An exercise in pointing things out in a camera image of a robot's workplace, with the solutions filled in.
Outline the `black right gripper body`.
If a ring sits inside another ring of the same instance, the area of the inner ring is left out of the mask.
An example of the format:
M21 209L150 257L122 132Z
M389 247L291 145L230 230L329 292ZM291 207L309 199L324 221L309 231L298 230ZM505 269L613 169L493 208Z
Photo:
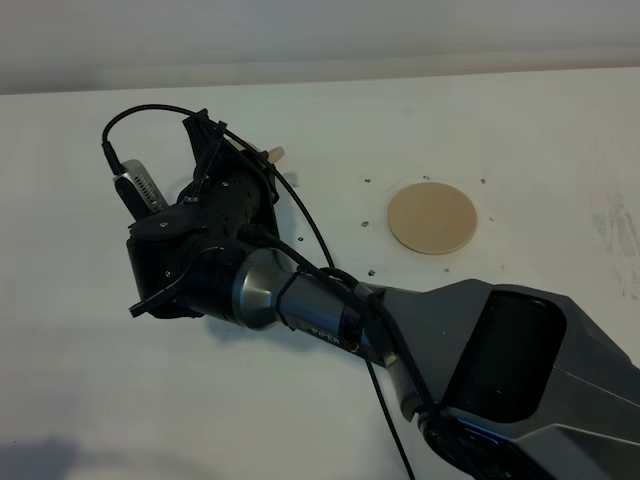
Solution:
M205 180L197 202L181 196L130 226L127 249L140 296L132 316L234 320L234 279L254 250L239 239L239 231L256 225L279 233L271 164L261 155L252 157L264 169L232 150L223 156L225 170Z

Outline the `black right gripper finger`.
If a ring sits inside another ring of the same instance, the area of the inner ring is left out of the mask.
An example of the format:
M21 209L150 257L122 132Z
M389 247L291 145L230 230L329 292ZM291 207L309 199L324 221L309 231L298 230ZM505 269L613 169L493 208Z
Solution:
M226 132L227 124L224 121L215 122L209 118L208 110L202 109L194 115L188 116L183 121L186 129L191 149L196 161L194 175L219 175L225 170L225 160L223 158L222 136ZM205 153L212 140L219 140L218 150L208 161L207 167L201 167Z

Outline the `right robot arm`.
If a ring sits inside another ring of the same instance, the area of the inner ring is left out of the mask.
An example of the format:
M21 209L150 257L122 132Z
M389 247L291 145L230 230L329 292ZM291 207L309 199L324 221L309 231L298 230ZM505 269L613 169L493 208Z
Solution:
M387 370L403 416L475 479L635 479L639 371L570 298L465 280L430 292L318 268L278 236L279 175L205 112L196 168L127 243L133 315L281 323Z

